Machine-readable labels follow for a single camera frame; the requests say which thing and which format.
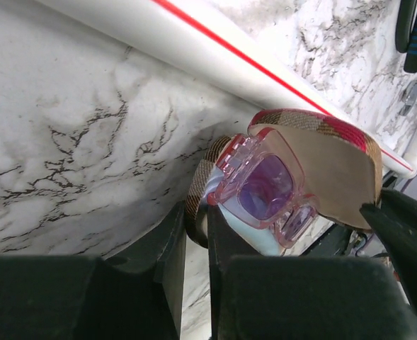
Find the white marble countertop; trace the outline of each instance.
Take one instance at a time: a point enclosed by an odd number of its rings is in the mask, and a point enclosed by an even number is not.
[[[417,104],[401,117],[400,98],[417,75],[394,48],[398,1],[209,2],[404,151]],[[0,0],[0,253],[114,254],[259,110],[32,0]],[[188,242],[182,339],[210,335],[206,255]]]

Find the marble surface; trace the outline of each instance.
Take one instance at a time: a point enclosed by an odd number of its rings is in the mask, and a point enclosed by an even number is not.
[[[398,1],[209,0],[403,152]],[[211,141],[259,108],[32,0],[0,0],[0,253],[102,254],[183,198]],[[326,229],[320,219],[289,254]],[[207,340],[207,254],[188,242],[182,339]]]

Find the red stripe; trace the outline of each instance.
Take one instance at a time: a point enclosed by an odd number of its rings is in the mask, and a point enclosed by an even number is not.
[[[245,55],[242,51],[238,50],[236,47],[234,47],[232,44],[227,42],[226,40],[222,39],[220,36],[218,36],[216,33],[212,32],[208,27],[204,26],[203,24],[199,23],[197,20],[195,20],[193,17],[189,16],[187,13],[183,12],[181,9],[179,9],[174,4],[168,2],[167,0],[152,0],[153,2],[160,5],[163,9],[166,9],[168,12],[172,13],[174,16],[178,17],[188,25],[194,27],[196,30],[201,32],[203,35],[206,35],[211,40],[215,41],[222,47],[225,47],[226,50],[232,52],[237,57],[241,58],[251,66],[255,67],[257,70],[262,72],[263,74],[266,74],[268,77],[270,77],[272,80],[276,81],[280,85],[284,86],[288,91],[296,94],[298,97],[312,105],[317,110],[320,110],[325,115],[334,116],[332,113],[329,113],[325,108],[321,107],[319,104],[315,103],[313,100],[311,100],[309,97],[305,96],[303,93],[296,90],[294,87],[290,86],[288,83],[283,81],[281,78],[276,76],[274,73],[272,73],[270,70],[266,69],[264,66],[257,63],[255,60],[251,59],[249,56]],[[390,155],[388,152],[381,149],[381,151],[387,155],[388,157],[392,158],[394,161],[402,165],[403,167],[407,168],[410,171],[413,171],[412,168],[408,167],[392,155]]]

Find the purple lens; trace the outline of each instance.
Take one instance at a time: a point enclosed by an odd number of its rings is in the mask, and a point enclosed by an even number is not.
[[[311,220],[314,216],[315,209],[313,209],[310,205],[303,205],[298,209],[296,215],[290,223],[285,225],[284,229],[284,239],[292,242],[293,239],[298,236],[299,232],[302,228],[304,228],[307,223]]]
[[[257,220],[274,216],[292,197],[293,180],[277,156],[263,159],[246,179],[239,193],[243,208]]]

